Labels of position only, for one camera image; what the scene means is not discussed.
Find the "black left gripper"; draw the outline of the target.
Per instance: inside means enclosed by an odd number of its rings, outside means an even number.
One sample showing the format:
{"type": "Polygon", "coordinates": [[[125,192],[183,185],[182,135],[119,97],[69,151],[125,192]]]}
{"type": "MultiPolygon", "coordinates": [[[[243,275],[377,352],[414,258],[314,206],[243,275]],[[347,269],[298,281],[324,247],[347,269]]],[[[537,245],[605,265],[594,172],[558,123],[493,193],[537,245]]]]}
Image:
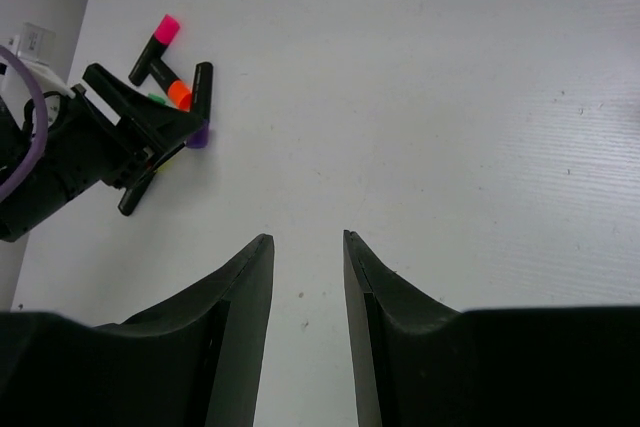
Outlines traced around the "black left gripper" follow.
{"type": "Polygon", "coordinates": [[[1,239],[15,242],[98,182],[125,189],[135,171],[158,160],[204,126],[198,114],[162,105],[133,90],[98,63],[83,80],[119,116],[107,119],[78,91],[62,123],[49,131],[44,155],[1,202],[1,239]]]}

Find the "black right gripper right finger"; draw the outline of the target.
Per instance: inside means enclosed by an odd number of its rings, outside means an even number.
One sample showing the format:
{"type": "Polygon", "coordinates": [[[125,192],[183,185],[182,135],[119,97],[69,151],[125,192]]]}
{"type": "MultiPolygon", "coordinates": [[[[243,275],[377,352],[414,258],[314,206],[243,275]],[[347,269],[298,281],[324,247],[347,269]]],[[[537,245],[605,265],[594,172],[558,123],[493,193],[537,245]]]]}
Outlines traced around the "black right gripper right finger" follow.
{"type": "Polygon", "coordinates": [[[635,426],[635,306],[456,311],[355,232],[344,288],[362,426],[635,426]]]}

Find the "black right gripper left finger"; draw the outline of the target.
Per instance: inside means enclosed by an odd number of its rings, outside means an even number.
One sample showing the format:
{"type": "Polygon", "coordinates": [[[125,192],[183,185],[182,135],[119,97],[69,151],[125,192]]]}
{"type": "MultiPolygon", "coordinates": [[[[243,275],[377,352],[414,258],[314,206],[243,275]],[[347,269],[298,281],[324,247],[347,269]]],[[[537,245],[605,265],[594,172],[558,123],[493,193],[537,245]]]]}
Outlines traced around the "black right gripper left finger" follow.
{"type": "Polygon", "coordinates": [[[5,426],[250,426],[269,319],[274,241],[120,324],[1,317],[5,426]]]}

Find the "orange highlighter marker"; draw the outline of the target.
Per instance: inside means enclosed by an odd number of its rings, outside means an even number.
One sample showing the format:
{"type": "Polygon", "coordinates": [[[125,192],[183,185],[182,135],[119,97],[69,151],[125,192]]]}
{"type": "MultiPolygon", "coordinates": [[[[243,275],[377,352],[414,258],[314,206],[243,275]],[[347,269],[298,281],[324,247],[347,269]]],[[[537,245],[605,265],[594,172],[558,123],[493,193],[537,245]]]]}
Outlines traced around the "orange highlighter marker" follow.
{"type": "Polygon", "coordinates": [[[179,110],[190,110],[192,102],[191,89],[162,59],[153,59],[149,66],[149,72],[168,99],[179,110]]]}

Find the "purple highlighter marker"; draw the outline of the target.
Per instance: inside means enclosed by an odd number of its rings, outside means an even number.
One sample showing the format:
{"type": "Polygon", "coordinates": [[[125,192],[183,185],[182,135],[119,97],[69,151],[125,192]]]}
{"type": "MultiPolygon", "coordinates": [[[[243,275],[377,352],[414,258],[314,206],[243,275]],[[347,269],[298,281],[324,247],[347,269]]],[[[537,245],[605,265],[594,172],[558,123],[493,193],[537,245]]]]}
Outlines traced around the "purple highlighter marker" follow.
{"type": "Polygon", "coordinates": [[[214,66],[211,62],[201,62],[195,67],[190,112],[200,116],[203,124],[201,128],[187,140],[187,148],[202,149],[208,145],[214,72],[214,66]]]}

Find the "pink highlighter marker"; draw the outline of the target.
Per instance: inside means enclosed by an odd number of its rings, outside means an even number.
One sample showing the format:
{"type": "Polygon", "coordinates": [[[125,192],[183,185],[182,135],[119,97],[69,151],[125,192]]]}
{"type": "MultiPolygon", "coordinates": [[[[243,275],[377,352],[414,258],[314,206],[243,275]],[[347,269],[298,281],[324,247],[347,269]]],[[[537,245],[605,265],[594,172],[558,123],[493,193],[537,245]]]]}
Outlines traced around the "pink highlighter marker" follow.
{"type": "Polygon", "coordinates": [[[166,14],[162,18],[128,75],[134,86],[139,87],[143,83],[149,74],[151,62],[164,55],[179,30],[180,24],[173,16],[166,14]]]}

